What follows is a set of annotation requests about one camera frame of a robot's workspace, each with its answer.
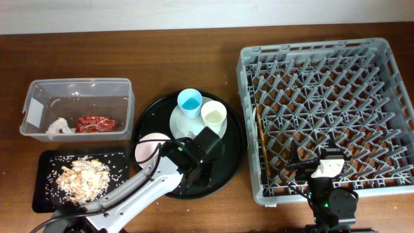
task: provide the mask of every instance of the white wall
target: white wall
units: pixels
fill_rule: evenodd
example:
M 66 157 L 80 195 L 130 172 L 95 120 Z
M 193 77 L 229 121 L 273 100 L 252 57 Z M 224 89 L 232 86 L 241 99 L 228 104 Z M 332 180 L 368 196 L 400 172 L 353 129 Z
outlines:
M 0 34 L 414 21 L 413 0 L 0 0 Z

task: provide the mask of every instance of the blue liquid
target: blue liquid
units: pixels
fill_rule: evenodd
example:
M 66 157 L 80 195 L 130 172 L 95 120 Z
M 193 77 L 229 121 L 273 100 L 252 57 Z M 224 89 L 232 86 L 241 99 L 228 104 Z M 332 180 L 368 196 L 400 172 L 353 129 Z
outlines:
M 196 101 L 194 98 L 189 98 L 187 101 L 184 102 L 184 104 L 181 106 L 185 110 L 193 110 L 196 109 L 200 103 Z

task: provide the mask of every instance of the red snack package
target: red snack package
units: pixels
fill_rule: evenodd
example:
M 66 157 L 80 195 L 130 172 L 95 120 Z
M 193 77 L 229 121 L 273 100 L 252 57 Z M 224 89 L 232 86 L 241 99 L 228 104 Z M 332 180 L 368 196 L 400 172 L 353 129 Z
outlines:
M 104 116 L 87 116 L 78 119 L 77 133 L 97 133 L 114 130 L 116 120 L 109 120 Z

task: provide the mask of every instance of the round black tray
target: round black tray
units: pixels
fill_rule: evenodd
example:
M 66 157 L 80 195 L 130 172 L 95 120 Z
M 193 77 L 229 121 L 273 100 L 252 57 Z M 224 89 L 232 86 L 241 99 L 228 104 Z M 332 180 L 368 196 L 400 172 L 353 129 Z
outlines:
M 149 133 L 163 133 L 173 138 L 169 130 L 169 118 L 177 106 L 179 93 L 178 91 L 168 94 L 147 107 L 135 124 L 132 143 L 138 142 L 140 138 Z M 204 197 L 218 191 L 234 176 L 241 162 L 241 157 L 246 151 L 245 134 L 234 110 L 220 98 L 202 91 L 200 93 L 205 97 L 221 102 L 227 108 L 227 129 L 222 138 L 222 143 L 225 145 L 224 155 L 221 159 L 213 163 L 212 179 L 209 186 L 186 187 L 182 185 L 168 193 L 168 197 L 193 199 Z

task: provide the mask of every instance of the wooden stick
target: wooden stick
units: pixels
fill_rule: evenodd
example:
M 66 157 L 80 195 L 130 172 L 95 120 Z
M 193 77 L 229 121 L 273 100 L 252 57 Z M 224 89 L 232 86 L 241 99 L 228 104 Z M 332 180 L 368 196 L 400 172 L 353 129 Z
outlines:
M 261 119 L 260 119 L 260 114 L 259 114 L 259 105 L 257 103 L 256 103 L 256 115 L 257 115 L 257 122 L 259 123 L 261 149 L 263 150 L 263 156 L 265 156 L 266 173 L 267 173 L 267 176 L 270 177 L 269 162 L 267 160 L 267 153 L 266 153 L 266 146 L 265 146 L 265 144 L 266 144 L 265 136 L 263 134 L 263 129 L 261 127 Z

